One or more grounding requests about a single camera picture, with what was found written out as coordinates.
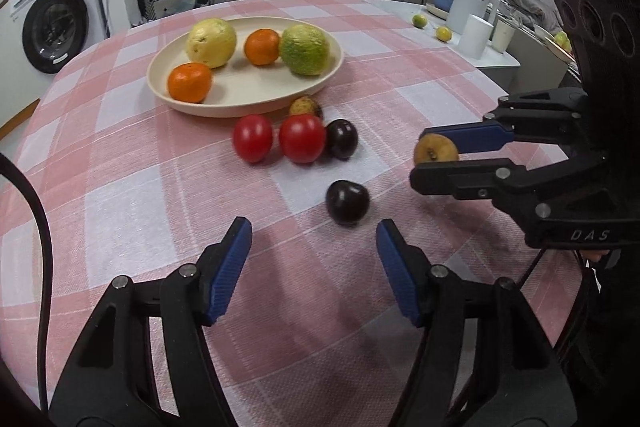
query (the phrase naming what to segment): orange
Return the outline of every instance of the orange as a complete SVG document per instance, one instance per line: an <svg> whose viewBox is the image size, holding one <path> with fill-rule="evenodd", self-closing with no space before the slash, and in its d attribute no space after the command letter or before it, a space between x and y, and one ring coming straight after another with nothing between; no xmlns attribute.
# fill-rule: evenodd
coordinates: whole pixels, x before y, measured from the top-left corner
<svg viewBox="0 0 640 427"><path fill-rule="evenodd" d="M267 66L280 56L279 45L280 36L274 30L256 30L246 38L244 54L254 66Z"/></svg>
<svg viewBox="0 0 640 427"><path fill-rule="evenodd" d="M202 102L211 89L213 74L204 64L187 62L169 73L166 89L174 100Z"/></svg>

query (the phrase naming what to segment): washing machine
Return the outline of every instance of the washing machine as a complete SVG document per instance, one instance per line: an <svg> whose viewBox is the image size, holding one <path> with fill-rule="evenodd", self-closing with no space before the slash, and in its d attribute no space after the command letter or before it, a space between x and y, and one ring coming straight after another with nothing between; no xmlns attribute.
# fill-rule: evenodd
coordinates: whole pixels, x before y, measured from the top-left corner
<svg viewBox="0 0 640 427"><path fill-rule="evenodd" d="M8 2L14 26L12 47L21 48L9 60L49 81L72 58L108 36L101 0Z"/></svg>

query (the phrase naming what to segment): white side table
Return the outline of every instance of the white side table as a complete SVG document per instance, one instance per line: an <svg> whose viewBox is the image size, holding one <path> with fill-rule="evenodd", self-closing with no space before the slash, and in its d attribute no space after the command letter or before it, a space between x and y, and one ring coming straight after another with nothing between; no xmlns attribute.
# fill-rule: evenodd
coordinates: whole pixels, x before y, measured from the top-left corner
<svg viewBox="0 0 640 427"><path fill-rule="evenodd" d="M445 26L446 21L444 21L443 19L439 19L430 12L427 12L427 9L424 6L420 4L411 4L401 1L367 1L377 6L381 10L386 11L387 13L400 17L402 20L407 21L409 24L412 23L412 18L414 15L418 13L425 15L427 17L427 20L429 21L429 24L422 29L422 31L425 33L425 36L427 38L433 39L441 45L448 46L456 53L458 52L457 44L458 42L460 42L460 35L457 33L453 33L451 40L446 44L437 41L435 37L436 28ZM518 68L520 67L520 63L516 60L516 58L512 57L507 52L498 53L489 45L484 48L484 52L482 52L482 57L480 58L469 58L465 57L465 55L462 54L459 55L463 57L467 62L469 62L469 64L482 71L482 73L492 79L502 89L510 92L510 84L515 78L518 72Z"/></svg>

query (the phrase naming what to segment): checkered tablecloth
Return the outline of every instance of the checkered tablecloth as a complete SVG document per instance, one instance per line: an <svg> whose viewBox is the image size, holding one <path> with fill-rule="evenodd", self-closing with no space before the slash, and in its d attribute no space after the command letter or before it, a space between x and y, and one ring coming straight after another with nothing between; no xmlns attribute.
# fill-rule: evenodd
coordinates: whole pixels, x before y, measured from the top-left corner
<svg viewBox="0 0 640 427"><path fill-rule="evenodd" d="M305 20L340 42L344 65L318 100L326 121L356 125L360 146L351 160L296 166L275 153L249 166L231 147L234 121L176 112L146 87L154 54L197 20L250 15ZM423 197L408 183L425 127L478 121L502 94L424 31L365 0L221 4L88 49L58 74L17 154L42 198L54 245L50 393L113 277L164 277L220 240L234 216L246 216L252 250L227 314L206 330L238 423L386 425L420 333L399 314L376 254L379 220L393 218L432 263L466 279L517 279L535 256L490 202ZM526 143L499 155L529 168L564 158L554 146ZM326 188L341 178L366 185L372 197L356 229L338 227L324 208ZM5 185L0 216L0 350L35 398L40 247L13 187ZM552 341L578 283L574 261L549 252L524 288ZM152 338L162 404L175 410L158 321Z"/></svg>

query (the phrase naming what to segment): white cup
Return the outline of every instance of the white cup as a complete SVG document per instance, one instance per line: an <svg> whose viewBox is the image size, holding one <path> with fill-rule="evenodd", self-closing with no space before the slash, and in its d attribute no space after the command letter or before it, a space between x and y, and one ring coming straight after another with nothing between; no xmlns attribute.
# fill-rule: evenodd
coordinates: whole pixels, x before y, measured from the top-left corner
<svg viewBox="0 0 640 427"><path fill-rule="evenodd" d="M498 23L495 25L494 39L491 41L491 47L498 53L504 53L509 47L515 32L516 28L502 19L498 19Z"/></svg>
<svg viewBox="0 0 640 427"><path fill-rule="evenodd" d="M469 58L480 58L494 26L476 15L466 20L465 31L460 37L458 51Z"/></svg>

